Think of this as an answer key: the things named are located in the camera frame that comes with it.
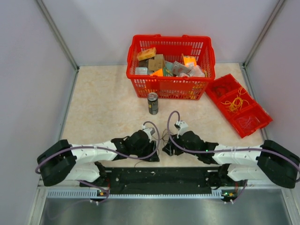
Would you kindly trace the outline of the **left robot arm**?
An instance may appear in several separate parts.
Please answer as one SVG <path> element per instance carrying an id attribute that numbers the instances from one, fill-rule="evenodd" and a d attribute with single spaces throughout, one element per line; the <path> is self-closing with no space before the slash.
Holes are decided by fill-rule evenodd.
<path id="1" fill-rule="evenodd" d="M 101 186 L 106 182 L 102 161 L 131 158 L 159 162 L 157 141 L 152 140 L 154 133 L 153 128 L 144 128 L 131 136 L 87 146 L 59 140 L 37 158 L 37 172 L 46 187 L 65 180 L 82 180 Z"/>

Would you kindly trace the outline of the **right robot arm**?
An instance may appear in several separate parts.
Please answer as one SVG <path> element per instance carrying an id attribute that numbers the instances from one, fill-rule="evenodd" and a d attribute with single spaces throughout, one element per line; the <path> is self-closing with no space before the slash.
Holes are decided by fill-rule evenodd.
<path id="1" fill-rule="evenodd" d="M 292 189 L 300 180 L 300 158 L 272 140 L 253 147 L 233 147 L 205 142 L 193 131 L 187 131 L 183 135 L 171 135 L 163 151 L 169 156 L 188 153 L 207 165 L 219 165 L 217 175 L 209 179 L 212 186 L 270 180 L 282 188 Z"/>

